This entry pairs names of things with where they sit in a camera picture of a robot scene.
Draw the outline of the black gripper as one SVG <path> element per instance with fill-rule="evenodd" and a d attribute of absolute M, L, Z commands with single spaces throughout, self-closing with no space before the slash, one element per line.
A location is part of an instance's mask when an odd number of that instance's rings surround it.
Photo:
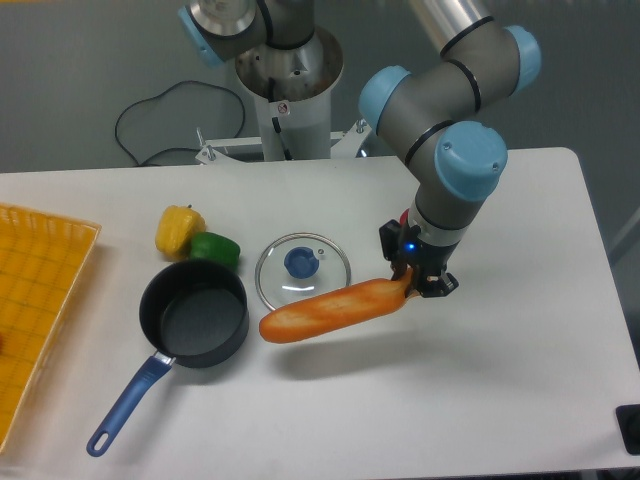
<path fill-rule="evenodd" d="M 392 262 L 392 280 L 400 280 L 409 268 L 418 276 L 414 290 L 422 298 L 441 298 L 459 287 L 458 280 L 444 272 L 455 245 L 435 246 L 415 237 L 401 237 L 401 252 Z"/>

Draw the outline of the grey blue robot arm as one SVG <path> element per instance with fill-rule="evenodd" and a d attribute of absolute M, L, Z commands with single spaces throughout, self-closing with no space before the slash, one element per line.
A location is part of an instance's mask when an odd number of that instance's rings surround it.
<path fill-rule="evenodd" d="M 362 89 L 365 124 L 418 181 L 404 222 L 380 230 L 383 255 L 409 291 L 456 289 L 447 263 L 506 166 L 507 148 L 473 115 L 530 85 L 541 68 L 536 39 L 497 24 L 479 1 L 415 1 L 440 63 L 415 75 L 386 67 Z M 329 155 L 331 92 L 343 71 L 337 40 L 310 1 L 192 1 L 178 12 L 200 58 L 232 62 L 253 96 L 266 160 Z"/>

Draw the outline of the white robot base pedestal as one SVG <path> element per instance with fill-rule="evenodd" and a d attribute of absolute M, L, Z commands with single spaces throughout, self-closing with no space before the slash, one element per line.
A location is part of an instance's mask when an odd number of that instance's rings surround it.
<path fill-rule="evenodd" d="M 343 53 L 336 38 L 316 27 L 304 45 L 281 50 L 266 44 L 241 54 L 235 69 L 252 96 L 260 137 L 314 128 L 318 136 L 331 132 L 331 92 L 341 78 Z"/>

